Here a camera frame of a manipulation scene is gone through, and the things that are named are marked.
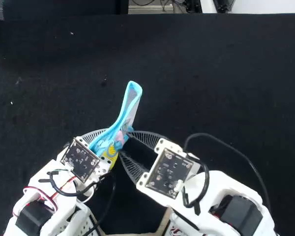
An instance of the black carpet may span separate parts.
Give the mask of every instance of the black carpet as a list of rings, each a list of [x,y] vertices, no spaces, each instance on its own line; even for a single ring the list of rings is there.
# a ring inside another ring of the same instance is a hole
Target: black carpet
[[[129,80],[144,90],[136,129],[179,144],[203,131],[240,149],[264,177],[278,232],[295,235],[295,15],[0,22],[0,235],[22,187],[64,143],[113,123]],[[190,145],[263,196],[238,156]],[[135,191],[120,162],[115,172],[103,229],[156,230],[164,209]],[[104,204],[104,194],[90,203],[98,214]]]

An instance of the black cable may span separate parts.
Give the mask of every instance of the black cable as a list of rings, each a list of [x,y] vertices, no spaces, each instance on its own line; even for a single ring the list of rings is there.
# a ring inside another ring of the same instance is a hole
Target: black cable
[[[174,3],[176,4],[176,6],[179,8],[179,10],[182,12],[182,13],[184,13],[183,12],[183,10],[181,9],[181,3],[179,3],[179,2],[177,2],[177,1],[174,1]]]
[[[257,176],[259,182],[260,182],[260,185],[261,185],[261,187],[262,187],[262,189],[263,189],[263,192],[264,192],[264,195],[265,195],[265,203],[266,203],[266,206],[267,206],[269,212],[271,213],[270,198],[269,198],[268,191],[267,191],[267,189],[266,189],[266,185],[265,185],[264,181],[262,180],[262,177],[261,177],[261,175],[259,174],[257,168],[256,168],[256,167],[254,166],[254,164],[249,160],[249,158],[248,158],[245,154],[243,154],[242,152],[240,152],[239,150],[237,150],[236,148],[232,147],[231,145],[229,145],[229,144],[223,142],[222,140],[220,140],[220,139],[214,137],[213,135],[210,135],[210,134],[207,134],[207,133],[195,133],[195,134],[190,135],[190,136],[186,139],[183,149],[186,150],[187,147],[188,147],[188,143],[189,143],[189,141],[190,141],[191,139],[193,139],[193,138],[197,138],[197,137],[206,137],[206,138],[209,138],[209,139],[211,139],[211,140],[214,140],[214,141],[218,142],[219,144],[222,144],[223,146],[225,146],[225,147],[231,149],[232,151],[234,151],[235,153],[237,153],[239,156],[241,156],[242,158],[244,158],[244,159],[249,163],[250,167],[253,169],[253,171],[255,172],[255,174],[256,174],[256,176]]]
[[[58,173],[59,173],[58,171],[50,171],[50,172],[48,172],[48,174],[49,174],[49,181],[51,183],[51,186],[55,189],[55,191],[57,193],[59,193],[61,195],[64,195],[66,197],[77,197],[77,196],[79,196],[81,194],[85,194],[94,185],[100,184],[105,177],[112,175],[112,172],[108,172],[108,173],[100,176],[98,182],[92,182],[92,183],[90,183],[85,189],[83,189],[81,191],[76,191],[75,193],[66,193],[66,192],[63,192],[60,188],[58,188],[58,186],[56,185],[56,183],[54,181],[53,175],[57,175]]]
[[[198,158],[194,158],[192,156],[189,156],[187,154],[187,159],[189,160],[192,160],[194,162],[197,162],[201,165],[201,167],[203,168],[204,172],[205,172],[205,183],[203,185],[203,188],[202,188],[202,191],[201,193],[199,194],[199,196],[193,200],[192,202],[189,202],[188,200],[188,194],[186,193],[186,189],[185,187],[182,188],[182,200],[183,200],[183,205],[186,207],[186,208],[192,208],[194,207],[195,208],[195,213],[197,215],[199,215],[201,213],[201,210],[200,210],[200,206],[199,206],[199,202],[202,200],[202,198],[206,195],[207,193],[207,189],[208,189],[208,186],[209,186],[209,182],[210,182],[210,173],[209,173],[209,169],[207,167],[207,165],[201,161],[200,159]]]
[[[100,219],[94,224],[94,226],[92,228],[90,228],[85,234],[83,234],[82,236],[88,236],[89,234],[91,234],[94,230],[97,230],[99,224],[104,220],[104,218],[106,217],[108,210],[113,202],[113,198],[115,195],[115,190],[116,190],[116,178],[114,174],[110,175],[113,178],[113,189],[112,189],[112,193],[109,197],[108,203],[106,205],[106,208],[102,214],[102,216],[100,217]]]
[[[161,6],[162,6],[162,8],[163,8],[163,11],[165,11],[165,6],[166,6],[166,4],[169,2],[170,0],[167,0],[165,3],[164,3],[164,5],[162,4],[162,0],[160,0],[160,4],[161,4]]]
[[[154,1],[155,1],[155,0],[151,0],[151,1],[148,2],[148,3],[139,4],[139,3],[137,3],[135,0],[132,0],[132,2],[133,2],[134,4],[136,4],[136,5],[138,5],[138,6],[147,6],[147,5],[151,4],[151,3],[154,2]]]

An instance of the circuit board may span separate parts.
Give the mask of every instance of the circuit board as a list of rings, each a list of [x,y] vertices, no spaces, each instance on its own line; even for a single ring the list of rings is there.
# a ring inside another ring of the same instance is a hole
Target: circuit board
[[[72,173],[83,183],[99,162],[100,159],[77,139],[73,139],[61,160],[62,164],[67,163],[73,167]]]
[[[174,190],[178,180],[186,181],[193,162],[165,148],[150,174],[146,187],[172,199],[177,197]]]

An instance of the red wire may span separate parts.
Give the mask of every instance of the red wire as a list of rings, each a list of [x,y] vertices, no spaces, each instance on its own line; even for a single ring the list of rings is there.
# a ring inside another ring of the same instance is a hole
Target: red wire
[[[34,186],[26,186],[24,189],[27,189],[27,188],[31,188],[31,189],[35,189],[37,190],[38,192],[41,192],[43,193],[44,197],[47,198],[51,203],[52,205],[54,205],[55,207],[55,211],[58,210],[58,207],[57,207],[57,204],[55,203],[55,201],[53,199],[51,199],[43,190],[39,189],[39,188],[36,188]]]
[[[72,178],[70,178],[62,187],[61,187],[61,189],[67,184],[67,183],[69,183],[69,182],[71,182],[71,181],[73,181],[74,179],[76,178],[76,176],[74,176],[74,177],[72,177]],[[58,206],[57,206],[57,204],[55,203],[55,201],[53,200],[53,198],[57,195],[57,192],[56,193],[54,193],[51,197],[49,197],[43,190],[41,190],[41,189],[39,189],[39,188],[36,188],[36,187],[34,187],[34,186],[26,186],[24,189],[26,189],[26,188],[32,188],[32,189],[36,189],[38,192],[42,192],[44,195],[45,195],[45,197],[54,205],[54,207],[55,207],[55,211],[57,211],[58,210]],[[44,198],[40,195],[40,197],[39,197],[39,200],[44,200]]]
[[[74,176],[74,177],[72,177],[72,178],[70,178],[60,189],[62,189],[63,187],[65,187],[65,185],[67,184],[67,183],[69,183],[69,182],[71,182],[71,181],[73,181],[74,179],[76,178],[76,176]],[[55,196],[57,195],[58,193],[56,192],[56,193],[54,193],[52,196],[51,196],[51,198],[52,199],[54,199],[55,198]]]

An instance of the light blue object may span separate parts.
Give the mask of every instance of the light blue object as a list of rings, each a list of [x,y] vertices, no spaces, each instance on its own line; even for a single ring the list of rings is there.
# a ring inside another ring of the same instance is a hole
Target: light blue object
[[[134,81],[129,81],[117,120],[89,144],[89,149],[97,156],[101,156],[110,145],[114,145],[115,150],[120,150],[129,139],[126,133],[133,131],[132,124],[141,95],[141,86]]]

